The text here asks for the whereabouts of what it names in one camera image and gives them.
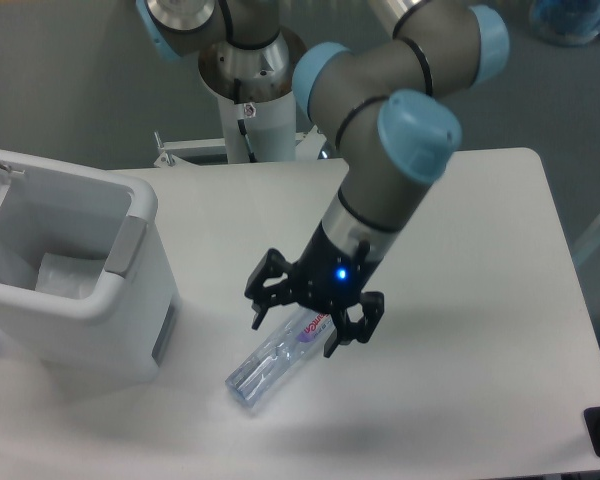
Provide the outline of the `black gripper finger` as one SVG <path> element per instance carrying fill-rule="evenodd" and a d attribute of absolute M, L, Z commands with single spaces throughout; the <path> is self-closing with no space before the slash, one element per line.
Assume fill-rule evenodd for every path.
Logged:
<path fill-rule="evenodd" d="M 254 311 L 251 328 L 258 330 L 268 311 L 297 302 L 296 265 L 270 248 L 248 277 L 244 296 Z"/>
<path fill-rule="evenodd" d="M 362 316 L 357 321 L 350 319 L 347 308 L 329 312 L 335 330 L 324 344 L 325 358 L 330 358 L 340 346 L 349 345 L 353 341 L 366 344 L 371 339 L 385 312 L 385 296 L 379 291 L 363 292 L 360 294 L 359 305 Z"/>

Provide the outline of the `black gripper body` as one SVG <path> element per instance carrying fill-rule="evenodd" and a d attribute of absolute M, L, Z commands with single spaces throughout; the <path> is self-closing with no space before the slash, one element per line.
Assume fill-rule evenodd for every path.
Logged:
<path fill-rule="evenodd" d="M 384 294 L 365 287 L 383 258 L 368 237 L 341 249 L 318 226 L 289 274 L 293 301 L 325 314 L 357 304 L 382 312 Z"/>

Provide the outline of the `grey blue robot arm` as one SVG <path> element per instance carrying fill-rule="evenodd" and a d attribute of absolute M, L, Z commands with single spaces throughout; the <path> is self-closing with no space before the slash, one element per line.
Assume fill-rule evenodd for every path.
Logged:
<path fill-rule="evenodd" d="M 324 42 L 306 48 L 275 1 L 140 1 L 155 48 L 199 57 L 203 81 L 236 105 L 292 94 L 348 171 L 300 258 L 270 249 L 245 295 L 260 325 L 298 304 L 335 325 L 326 355 L 370 340 L 384 296 L 366 284 L 461 142 L 441 99 L 498 75 L 510 39 L 501 16 L 457 1 L 375 1 L 388 43 L 357 55 Z"/>

